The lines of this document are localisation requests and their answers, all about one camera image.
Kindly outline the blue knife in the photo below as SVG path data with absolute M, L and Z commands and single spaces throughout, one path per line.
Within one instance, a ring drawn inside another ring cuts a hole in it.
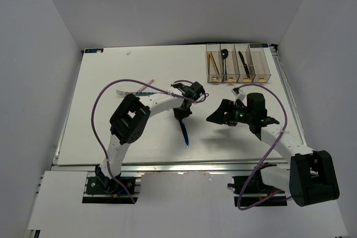
M 181 128 L 181 131 L 182 131 L 182 135 L 183 135 L 183 138 L 184 138 L 184 141 L 185 141 L 185 145 L 188 148 L 189 147 L 189 136 L 188 136 L 186 127 L 185 127 L 185 125 L 184 125 L 182 120 L 179 120 L 178 122 L 179 122 L 179 125 L 180 125 L 180 128 Z

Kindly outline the orange chopstick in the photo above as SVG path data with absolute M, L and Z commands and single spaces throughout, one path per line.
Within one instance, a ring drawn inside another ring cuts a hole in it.
M 211 67 L 211 52 L 207 52 L 207 67 L 208 67 L 208 77 L 210 77 L 210 67 Z
M 214 68 L 215 73 L 216 73 L 217 75 L 219 75 L 219 70 L 218 70 L 218 67 L 217 67 L 217 65 L 216 65 L 216 62 L 215 62 L 215 60 L 214 60 L 214 57 L 213 57 L 212 53 L 211 53 L 211 62 L 212 62 L 212 65 L 213 65 L 213 68 Z

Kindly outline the black spoon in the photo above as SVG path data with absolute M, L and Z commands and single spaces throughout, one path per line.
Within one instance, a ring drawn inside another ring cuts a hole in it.
M 227 71 L 226 71 L 226 59 L 228 58 L 228 50 L 227 49 L 222 49 L 221 50 L 221 61 L 222 61 L 222 66 L 223 66 L 223 74 L 226 77 Z

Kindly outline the green handled fork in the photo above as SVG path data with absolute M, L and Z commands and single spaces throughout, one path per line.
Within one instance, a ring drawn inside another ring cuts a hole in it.
M 155 92 L 143 92 L 143 91 L 129 92 L 129 91 L 121 91 L 121 90 L 116 90 L 115 93 L 119 98 L 124 98 L 129 94 L 133 94 L 135 96 L 150 96 L 155 94 Z

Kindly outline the black knife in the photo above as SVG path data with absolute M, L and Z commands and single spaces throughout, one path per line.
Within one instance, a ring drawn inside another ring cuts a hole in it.
M 247 78 L 250 79 L 250 72 L 249 72 L 249 69 L 248 69 L 248 65 L 245 62 L 245 58 L 244 58 L 242 52 L 238 51 L 238 55 L 239 55 L 240 60 L 241 60 L 241 62 L 243 64 L 243 67 L 244 67 L 244 70 L 245 70 L 245 74 L 246 74 Z

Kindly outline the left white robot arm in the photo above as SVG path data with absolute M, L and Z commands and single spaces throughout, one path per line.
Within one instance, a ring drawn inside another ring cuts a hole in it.
M 119 180 L 123 160 L 129 146 L 142 136 L 149 118 L 172 110 L 175 119 L 181 122 L 192 114 L 191 105 L 205 101 L 207 93 L 197 81 L 191 85 L 178 81 L 171 84 L 168 90 L 155 89 L 156 92 L 151 95 L 128 94 L 109 119 L 110 140 L 105 147 L 94 124 L 95 110 L 105 90 L 98 95 L 91 112 L 91 127 L 104 151 L 103 162 L 95 168 L 95 177 L 99 187 L 106 193 L 114 193 L 119 188 L 128 192 L 128 187 Z

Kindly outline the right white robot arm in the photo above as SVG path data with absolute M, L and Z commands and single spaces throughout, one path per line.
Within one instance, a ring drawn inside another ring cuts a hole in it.
M 268 116 L 266 100 L 261 93 L 250 93 L 243 103 L 239 93 L 235 101 L 222 100 L 220 106 L 207 117 L 210 123 L 234 127 L 246 124 L 249 130 L 262 142 L 275 150 L 289 164 L 280 168 L 261 159 L 243 183 L 231 184 L 239 195 L 237 205 L 248 188 L 263 193 L 268 189 L 265 200 L 285 192 L 300 207 L 336 200 L 340 190 L 332 156 L 325 150 L 313 150 L 303 145 Z

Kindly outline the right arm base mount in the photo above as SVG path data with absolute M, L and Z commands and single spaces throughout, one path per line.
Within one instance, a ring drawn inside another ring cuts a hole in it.
M 234 193 L 234 205 L 238 207 L 238 198 L 248 176 L 234 176 L 232 182 L 227 184 L 227 187 Z M 286 196 L 285 192 L 273 186 L 263 183 L 260 171 L 257 171 L 253 178 L 249 181 L 240 202 L 241 207 L 250 206 L 271 194 L 278 192 L 269 200 L 258 204 L 258 207 L 279 207 L 287 206 L 290 197 Z

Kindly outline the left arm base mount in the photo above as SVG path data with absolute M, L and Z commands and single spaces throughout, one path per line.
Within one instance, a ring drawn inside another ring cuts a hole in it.
M 137 201 L 140 192 L 140 179 L 136 177 L 118 177 L 133 199 Z M 125 189 L 113 181 L 108 187 L 104 186 L 96 176 L 88 176 L 85 183 L 82 203 L 133 205 Z

